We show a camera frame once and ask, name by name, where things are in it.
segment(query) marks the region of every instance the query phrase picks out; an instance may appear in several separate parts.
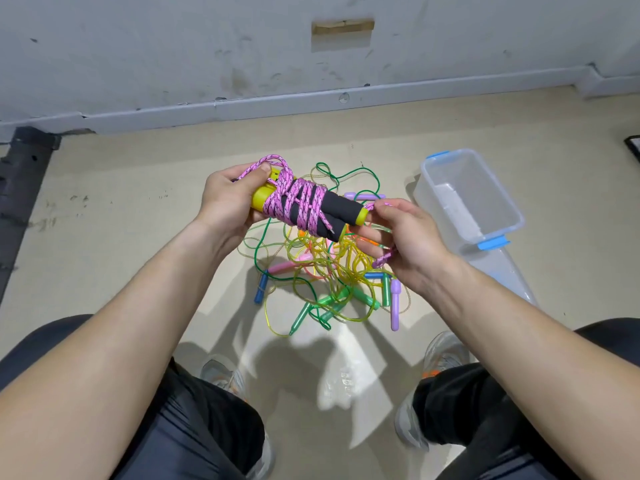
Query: tangled jump rope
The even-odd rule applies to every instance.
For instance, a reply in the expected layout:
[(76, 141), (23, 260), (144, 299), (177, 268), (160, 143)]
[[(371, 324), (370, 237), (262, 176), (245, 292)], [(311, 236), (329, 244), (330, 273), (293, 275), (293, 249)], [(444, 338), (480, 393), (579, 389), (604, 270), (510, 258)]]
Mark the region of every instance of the tangled jump rope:
[[(305, 175), (305, 178), (309, 178), (306, 180), (294, 177), (291, 168), (281, 156), (268, 155), (247, 168), (238, 180), (244, 178), (263, 162), (271, 165), (271, 174), (267, 183), (253, 194), (252, 208), (268, 215), (269, 219), (266, 223), (251, 229), (264, 227), (261, 238), (245, 238), (243, 244), (238, 247), (238, 252), (252, 258), (259, 273), (258, 290), (254, 302), (256, 304), (264, 302), (264, 314), (269, 329), (281, 337), (293, 335), (309, 315), (325, 330), (331, 330), (329, 323), (331, 318), (341, 322), (362, 322), (368, 319), (374, 310), (382, 307), (391, 315), (391, 329), (398, 330), (399, 315), (409, 308), (411, 298), (407, 291), (408, 305), (400, 311), (399, 298), (402, 286), (391, 270), (385, 268), (394, 250), (386, 249), (387, 252), (381, 258), (373, 260), (356, 247), (356, 241), (364, 238), (351, 233), (349, 229), (349, 225), (363, 225), (369, 211), (373, 208), (372, 201), (385, 197), (378, 193), (380, 180), (376, 174), (363, 166), (336, 177), (326, 163), (319, 162), (309, 175)], [(345, 193), (344, 196), (333, 192), (338, 189), (340, 180), (361, 171), (370, 173), (376, 179), (378, 188), (375, 192), (363, 190), (357, 193)], [(335, 186), (328, 189), (316, 183), (316, 178), (325, 177), (331, 178)], [(362, 204), (358, 202), (359, 200), (364, 200), (365, 203)], [(285, 240), (265, 244), (264, 240), (273, 219), (283, 222)], [(294, 227), (298, 228), (296, 233), (293, 233)], [(251, 246), (250, 241), (257, 241), (257, 244)], [(382, 248), (382, 245), (377, 242), (371, 242)], [(242, 246), (253, 250), (253, 255), (244, 253), (241, 250)], [(278, 246), (278, 249), (269, 256), (269, 248), (274, 246)], [(258, 258), (260, 249), (266, 251), (266, 258)], [(283, 249), (286, 252), (287, 261), (270, 266)], [(292, 277), (278, 277), (285, 273), (292, 273)], [(275, 284), (267, 289), (269, 279)], [(328, 286), (328, 295), (318, 298), (315, 283), (324, 283)], [(309, 288), (313, 299), (305, 298), (299, 293), (296, 287), (300, 284)], [(293, 292), (304, 300), (305, 304), (294, 320), (291, 330), (283, 334), (272, 329), (269, 323), (265, 296), (268, 297), (276, 288), (286, 285), (291, 285)], [(359, 285), (364, 285), (369, 293), (363, 291)], [(382, 304), (376, 299), (375, 290), (380, 288)], [(340, 313), (353, 298), (369, 307), (365, 316), (351, 318)]]

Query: black pants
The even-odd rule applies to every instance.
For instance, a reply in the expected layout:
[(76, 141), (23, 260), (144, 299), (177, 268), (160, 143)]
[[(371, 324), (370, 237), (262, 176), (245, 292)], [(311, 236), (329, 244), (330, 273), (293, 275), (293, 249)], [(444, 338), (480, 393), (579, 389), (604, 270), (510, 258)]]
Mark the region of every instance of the black pants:
[[(640, 319), (605, 320), (576, 332), (640, 366)], [(442, 478), (578, 478), (479, 363), (421, 380), (413, 409), (429, 441), (467, 447), (466, 458), (461, 455)], [(488, 451), (493, 458), (487, 458)]]
[[(0, 390), (89, 318), (64, 318), (29, 334), (0, 361)], [(262, 420), (251, 406), (172, 360), (111, 478), (242, 479), (263, 443)]]

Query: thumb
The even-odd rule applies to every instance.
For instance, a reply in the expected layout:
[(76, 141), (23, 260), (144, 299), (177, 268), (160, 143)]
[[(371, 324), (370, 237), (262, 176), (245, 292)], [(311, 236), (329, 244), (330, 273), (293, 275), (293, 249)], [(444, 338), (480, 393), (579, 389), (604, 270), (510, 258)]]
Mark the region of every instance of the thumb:
[(400, 209), (396, 209), (391, 204), (383, 200), (377, 200), (373, 206), (374, 209), (376, 209), (376, 213), (391, 225), (398, 224), (400, 219), (404, 218), (405, 212)]
[(271, 174), (271, 165), (263, 162), (258, 168), (247, 173), (242, 180), (236, 182), (236, 185), (240, 187), (244, 192), (252, 195), (258, 187), (264, 185), (267, 178)]

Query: forearm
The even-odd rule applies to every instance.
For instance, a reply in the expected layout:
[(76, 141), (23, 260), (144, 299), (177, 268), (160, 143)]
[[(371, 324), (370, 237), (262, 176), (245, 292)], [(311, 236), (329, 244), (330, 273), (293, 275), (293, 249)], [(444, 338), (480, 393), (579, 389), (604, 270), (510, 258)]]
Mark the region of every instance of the forearm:
[(457, 257), (423, 295), (577, 473), (636, 474), (640, 369)]
[(0, 464), (9, 468), (3, 475), (108, 478), (219, 262), (215, 236), (190, 224), (9, 385), (0, 394)]

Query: baseboard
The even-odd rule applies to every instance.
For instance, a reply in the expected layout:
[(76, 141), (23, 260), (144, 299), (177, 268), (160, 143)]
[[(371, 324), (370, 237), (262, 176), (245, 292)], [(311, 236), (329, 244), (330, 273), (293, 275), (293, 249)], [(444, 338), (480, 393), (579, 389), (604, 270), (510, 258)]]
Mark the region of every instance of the baseboard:
[(575, 88), (584, 98), (637, 93), (640, 92), (640, 75), (604, 77), (596, 67), (590, 66)]
[(499, 75), (457, 77), (366, 88), (336, 89), (315, 93), (265, 96), (200, 104), (155, 107), (104, 114), (61, 114), (46, 118), (0, 123), (0, 142), (11, 140), (13, 129), (30, 125), (46, 132), (91, 130), (98, 134), (286, 116), (306, 112), (336, 111), (357, 107), (397, 104), (428, 99), (474, 96), (578, 84), (589, 76), (586, 66), (535, 70)]

